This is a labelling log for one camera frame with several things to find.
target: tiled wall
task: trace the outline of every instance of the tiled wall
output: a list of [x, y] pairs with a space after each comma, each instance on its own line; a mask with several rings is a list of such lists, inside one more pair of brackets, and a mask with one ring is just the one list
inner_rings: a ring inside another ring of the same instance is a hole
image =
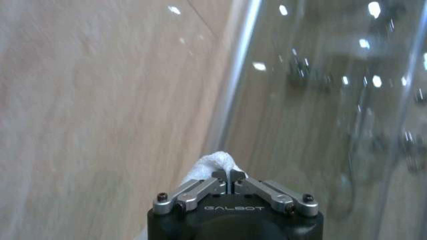
[[132, 239], [200, 156], [244, 1], [0, 6], [0, 239]]

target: black screw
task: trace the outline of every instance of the black screw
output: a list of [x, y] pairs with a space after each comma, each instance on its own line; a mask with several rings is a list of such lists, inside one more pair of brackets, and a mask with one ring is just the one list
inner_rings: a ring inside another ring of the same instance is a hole
[[293, 212], [294, 212], [294, 204], [293, 204], [293, 202], [290, 202], [290, 203], [288, 203], [286, 205], [285, 205], [285, 207], [284, 207], [284, 213], [286, 213], [286, 214], [293, 214]]
[[301, 200], [302, 200], [304, 203], [309, 203], [309, 202], [312, 202], [314, 200], [314, 197], [310, 194], [304, 193], [301, 195]]
[[157, 201], [164, 202], [168, 199], [168, 194], [165, 192], [160, 192], [157, 194]]

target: white towel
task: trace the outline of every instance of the white towel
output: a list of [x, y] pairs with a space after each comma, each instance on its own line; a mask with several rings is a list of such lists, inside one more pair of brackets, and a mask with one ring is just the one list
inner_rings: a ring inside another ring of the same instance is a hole
[[[185, 183], [190, 179], [201, 180], [210, 177], [212, 172], [217, 170], [224, 170], [226, 174], [226, 182], [229, 183], [229, 171], [230, 170], [241, 171], [237, 167], [232, 156], [222, 151], [217, 151], [210, 155], [202, 156], [193, 164], [192, 169], [189, 170], [186, 176], [184, 177], [180, 184]], [[133, 240], [146, 240], [146, 227], [141, 230], [140, 235]]]

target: glass panel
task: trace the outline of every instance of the glass panel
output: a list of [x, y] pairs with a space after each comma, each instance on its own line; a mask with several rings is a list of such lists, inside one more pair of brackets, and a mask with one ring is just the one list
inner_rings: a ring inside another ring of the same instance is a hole
[[424, 5], [261, 3], [222, 148], [314, 195], [324, 239], [425, 239]]

